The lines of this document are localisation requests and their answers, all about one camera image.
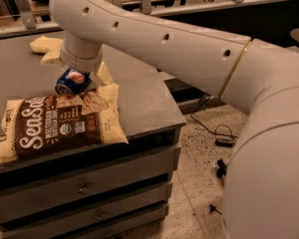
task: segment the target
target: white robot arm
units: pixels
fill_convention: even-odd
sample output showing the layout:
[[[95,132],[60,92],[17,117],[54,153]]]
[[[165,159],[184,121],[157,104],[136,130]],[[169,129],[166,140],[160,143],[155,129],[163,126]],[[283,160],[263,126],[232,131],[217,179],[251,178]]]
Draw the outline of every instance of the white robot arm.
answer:
[[[299,54],[119,4],[50,1],[63,61],[91,72],[106,44],[248,114],[227,171],[222,238],[299,239]]]

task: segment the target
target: brown snack bag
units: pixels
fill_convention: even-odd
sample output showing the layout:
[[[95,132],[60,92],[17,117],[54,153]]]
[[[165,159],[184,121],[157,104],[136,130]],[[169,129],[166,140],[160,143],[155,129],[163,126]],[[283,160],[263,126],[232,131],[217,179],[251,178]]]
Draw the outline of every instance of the brown snack bag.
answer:
[[[8,101],[0,136],[0,163],[91,144],[126,142],[112,83],[76,96]]]

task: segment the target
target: floor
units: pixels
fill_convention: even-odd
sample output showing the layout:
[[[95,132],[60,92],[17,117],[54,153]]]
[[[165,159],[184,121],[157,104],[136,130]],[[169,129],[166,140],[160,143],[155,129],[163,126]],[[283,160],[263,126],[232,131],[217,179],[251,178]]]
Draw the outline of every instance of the floor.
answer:
[[[196,106],[197,103],[191,102],[181,107],[187,124],[180,135],[181,153],[172,178],[168,215],[161,222],[125,232],[122,239],[219,238],[221,215],[210,213],[209,205],[221,212],[224,179],[216,176],[216,162],[220,158],[228,162],[231,148],[216,146],[214,135],[190,117]],[[246,120],[245,115],[216,99],[208,101],[205,110],[194,117],[211,130],[225,123],[235,135],[240,133]],[[225,127],[220,127],[218,132],[228,133]]]

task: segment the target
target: table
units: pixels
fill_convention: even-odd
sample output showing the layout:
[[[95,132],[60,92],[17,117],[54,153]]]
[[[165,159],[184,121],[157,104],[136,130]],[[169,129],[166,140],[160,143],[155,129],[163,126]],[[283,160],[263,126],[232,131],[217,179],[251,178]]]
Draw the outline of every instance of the table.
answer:
[[[39,65],[42,56],[29,47],[38,37],[0,40],[0,122],[7,100],[53,95],[65,70]],[[185,120],[156,69],[110,47],[104,61],[120,86],[120,122],[130,143],[0,167],[3,238],[105,238],[167,215]]]

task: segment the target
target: drawer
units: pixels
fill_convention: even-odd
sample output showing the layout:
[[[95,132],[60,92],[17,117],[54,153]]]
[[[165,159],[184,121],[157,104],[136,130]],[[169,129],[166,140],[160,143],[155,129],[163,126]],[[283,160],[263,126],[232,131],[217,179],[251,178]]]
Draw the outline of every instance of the drawer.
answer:
[[[162,182],[123,194],[112,199],[85,206],[76,211],[68,211],[53,218],[42,220],[3,233],[4,239],[47,239],[69,233],[96,223],[135,211],[170,198],[172,184]]]
[[[173,144],[0,191],[0,224],[175,169]]]
[[[155,220],[165,218],[168,213],[168,205],[161,204],[159,206],[146,209],[139,213],[118,219],[110,224],[100,227],[90,228],[86,231],[80,231],[77,234],[71,234],[64,239],[76,238],[76,239],[105,239],[115,235],[121,234],[127,230],[145,225]]]

